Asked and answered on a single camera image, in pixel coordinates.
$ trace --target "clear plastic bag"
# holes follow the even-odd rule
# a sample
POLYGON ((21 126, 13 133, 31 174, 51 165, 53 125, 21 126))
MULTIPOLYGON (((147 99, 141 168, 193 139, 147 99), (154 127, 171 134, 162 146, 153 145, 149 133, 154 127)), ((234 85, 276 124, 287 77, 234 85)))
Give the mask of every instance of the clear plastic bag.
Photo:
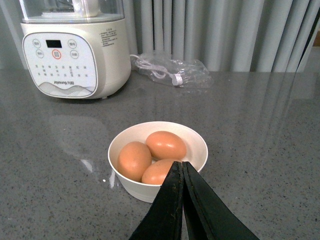
POLYGON ((180 88, 209 88, 212 78, 199 60, 173 60, 165 52, 154 51, 131 55, 133 70, 147 75, 156 83, 180 88))

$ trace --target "transparent jug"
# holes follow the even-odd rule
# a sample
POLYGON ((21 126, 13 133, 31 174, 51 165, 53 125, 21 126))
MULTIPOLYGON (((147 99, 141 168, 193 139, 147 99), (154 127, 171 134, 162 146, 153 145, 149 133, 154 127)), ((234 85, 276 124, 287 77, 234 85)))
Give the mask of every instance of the transparent jug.
POLYGON ((122 0, 19 0, 25 24, 84 24, 124 19, 122 0))

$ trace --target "brown egg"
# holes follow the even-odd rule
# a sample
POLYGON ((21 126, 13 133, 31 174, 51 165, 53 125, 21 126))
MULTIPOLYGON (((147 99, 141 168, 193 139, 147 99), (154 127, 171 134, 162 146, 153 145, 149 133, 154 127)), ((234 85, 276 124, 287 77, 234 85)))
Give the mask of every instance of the brown egg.
POLYGON ((121 149, 117 170, 126 178, 141 182, 145 170, 151 163, 152 157, 147 145, 139 141, 132 141, 121 149))
POLYGON ((171 166, 172 163, 176 161, 176 162, 180 162, 182 163, 181 160, 178 159, 173 159, 173 158, 167 158, 167 159, 162 159, 159 161, 156 161, 155 163, 153 163, 152 165, 150 165, 144 172, 143 176, 142 176, 142 183, 143 184, 152 184, 152 185, 161 185, 171 166))
POLYGON ((185 142, 169 131, 151 133, 145 142, 150 149, 151 155, 157 159, 181 160, 187 153, 185 142))

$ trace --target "bowl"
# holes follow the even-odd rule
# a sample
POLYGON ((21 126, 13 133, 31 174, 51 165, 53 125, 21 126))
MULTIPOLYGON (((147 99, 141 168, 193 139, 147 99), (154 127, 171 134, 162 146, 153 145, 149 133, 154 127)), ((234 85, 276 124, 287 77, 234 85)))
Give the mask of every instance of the bowl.
POLYGON ((108 149, 108 160, 124 189, 133 197, 152 203, 161 185, 145 184, 133 181, 117 171, 118 156, 128 143, 139 141, 146 143, 147 137, 156 131, 168 131, 178 135, 186 145, 186 156, 182 161, 189 161, 200 172, 208 159, 208 147, 205 140, 191 128, 168 121, 150 121, 133 125, 120 132, 111 142, 108 149))

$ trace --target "gray quartz countertop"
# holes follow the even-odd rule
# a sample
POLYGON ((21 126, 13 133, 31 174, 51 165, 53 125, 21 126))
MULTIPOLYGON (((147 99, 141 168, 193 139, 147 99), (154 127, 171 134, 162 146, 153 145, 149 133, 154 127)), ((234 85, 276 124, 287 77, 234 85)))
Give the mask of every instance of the gray quartz countertop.
POLYGON ((28 71, 0 70, 0 239, 127 240, 151 204, 122 187, 109 144, 169 121, 203 137, 201 176, 259 239, 319 240, 319 74, 211 76, 194 89, 132 72, 107 99, 71 100, 41 93, 28 71))

